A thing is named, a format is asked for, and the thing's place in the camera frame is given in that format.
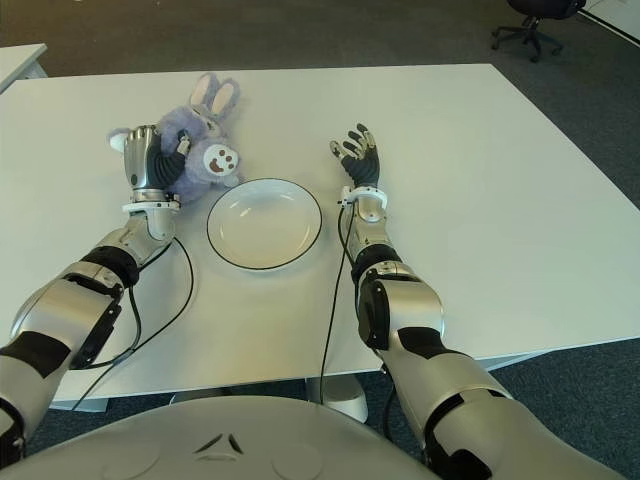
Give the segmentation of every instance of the chair base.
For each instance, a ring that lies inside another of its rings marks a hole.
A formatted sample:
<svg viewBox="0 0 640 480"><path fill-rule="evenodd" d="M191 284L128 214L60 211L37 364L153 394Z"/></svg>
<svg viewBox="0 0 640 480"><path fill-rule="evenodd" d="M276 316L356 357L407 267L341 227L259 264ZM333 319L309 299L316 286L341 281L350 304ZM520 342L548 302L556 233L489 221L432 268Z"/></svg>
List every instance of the chair base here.
<svg viewBox="0 0 640 480"><path fill-rule="evenodd" d="M540 24L540 17L527 17L522 22L522 27L498 27L491 35L495 38L491 48L497 50L500 47L500 43L505 42L507 40L513 40L516 38L522 38L522 43L527 44L531 42L533 47L536 50L536 53L533 57L531 57L531 61L537 63L542 56L542 47L540 45L540 41L550 43L555 46L553 50L551 50L552 55L560 55L560 52L564 49L564 45L558 42L555 38L552 38L544 33L540 33L538 31L538 25ZM505 35L504 37L500 37L501 32L511 32L509 35Z"/></svg>

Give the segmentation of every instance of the bunny ear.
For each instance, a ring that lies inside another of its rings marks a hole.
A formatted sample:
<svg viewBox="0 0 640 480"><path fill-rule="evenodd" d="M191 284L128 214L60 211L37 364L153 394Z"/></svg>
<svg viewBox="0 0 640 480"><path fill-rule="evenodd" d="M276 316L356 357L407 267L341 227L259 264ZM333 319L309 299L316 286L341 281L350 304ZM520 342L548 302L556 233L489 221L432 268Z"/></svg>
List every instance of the bunny ear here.
<svg viewBox="0 0 640 480"><path fill-rule="evenodd" d="M213 72L205 73L198 79L189 103L191 105L208 105L220 88L220 82Z"/></svg>
<svg viewBox="0 0 640 480"><path fill-rule="evenodd" d="M209 109L217 117L224 118L238 102L240 96L240 86L238 83L227 78L218 89L215 97L211 101Z"/></svg>

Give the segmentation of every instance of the table leg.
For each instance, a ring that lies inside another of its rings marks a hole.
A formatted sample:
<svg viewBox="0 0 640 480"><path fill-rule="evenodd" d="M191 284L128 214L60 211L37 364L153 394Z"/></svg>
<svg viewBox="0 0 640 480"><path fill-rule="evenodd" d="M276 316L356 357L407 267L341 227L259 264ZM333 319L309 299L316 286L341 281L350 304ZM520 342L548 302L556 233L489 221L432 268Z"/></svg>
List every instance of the table leg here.
<svg viewBox="0 0 640 480"><path fill-rule="evenodd" d="M320 403L320 378L305 379L307 400ZM324 377L324 404L329 408L349 415L359 422L369 416L367 397L355 375L332 375Z"/></svg>
<svg viewBox="0 0 640 480"><path fill-rule="evenodd" d="M51 402L49 408L53 410L71 410L75 405L76 400L60 400ZM90 398L89 400L83 400L78 408L76 408L76 412L106 412L107 404L109 403L108 398Z"/></svg>
<svg viewBox="0 0 640 480"><path fill-rule="evenodd" d="M23 73L23 78L47 78L47 72L44 71L42 66L34 61Z"/></svg>
<svg viewBox="0 0 640 480"><path fill-rule="evenodd" d="M491 370L497 370L498 368L513 365L514 363L523 362L525 360L538 357L545 353L549 353L549 352L543 351L543 352L527 353L525 355L510 355L506 357L485 358L484 360L478 360L478 363L482 365L487 371L490 372Z"/></svg>

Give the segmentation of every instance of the robot finger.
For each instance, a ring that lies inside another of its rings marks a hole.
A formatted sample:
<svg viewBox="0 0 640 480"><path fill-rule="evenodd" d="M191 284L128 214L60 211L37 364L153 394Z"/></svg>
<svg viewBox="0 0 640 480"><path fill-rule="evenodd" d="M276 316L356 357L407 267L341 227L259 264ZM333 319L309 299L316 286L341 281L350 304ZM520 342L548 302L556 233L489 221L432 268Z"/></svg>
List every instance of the robot finger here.
<svg viewBox="0 0 640 480"><path fill-rule="evenodd" d="M373 138L373 134L367 129L367 127L365 127L364 125L362 125L361 123L358 124L358 131L360 133L362 133L362 136L365 138L365 140L367 141L367 146L369 148L375 148L376 147L376 141Z"/></svg>
<svg viewBox="0 0 640 480"><path fill-rule="evenodd" d="M362 147L360 146L359 143L357 144L353 144L351 142L342 142L342 145L344 145L344 147L348 150L351 150L356 157L362 159L364 158L364 150L362 150Z"/></svg>
<svg viewBox="0 0 640 480"><path fill-rule="evenodd" d="M353 158L353 156L335 140L332 140L331 143L329 143L329 148L331 149L331 153L333 153L338 160L343 160L347 157Z"/></svg>
<svg viewBox="0 0 640 480"><path fill-rule="evenodd" d="M361 149L365 150L367 148L367 141L366 139L362 138L360 135L358 135L356 132L354 132L353 130L349 130L349 137L352 140L355 140L358 145L360 146Z"/></svg>

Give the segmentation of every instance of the robotic hand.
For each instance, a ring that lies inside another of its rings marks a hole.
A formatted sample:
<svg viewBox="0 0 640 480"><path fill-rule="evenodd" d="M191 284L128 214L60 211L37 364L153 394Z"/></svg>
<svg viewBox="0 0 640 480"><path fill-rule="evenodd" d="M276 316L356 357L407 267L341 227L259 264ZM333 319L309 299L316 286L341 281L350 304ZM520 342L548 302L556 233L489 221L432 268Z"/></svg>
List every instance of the robotic hand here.
<svg viewBox="0 0 640 480"><path fill-rule="evenodd" d="M343 190L351 215L339 227L349 230L358 330L392 376L429 468L443 479L622 478L555 437L471 357L443 345L442 303L393 248L375 141L357 129L349 132L355 144L330 148L356 187Z"/></svg>
<svg viewBox="0 0 640 480"><path fill-rule="evenodd" d="M129 220L102 239L19 310L12 341L0 349L0 467L24 454L24 442L40 423L69 369L87 367L113 331L124 290L139 269L174 236L180 204L165 189L180 176L190 140L180 132L176 152L162 157L154 126L126 139L124 163L133 188L123 209Z"/></svg>

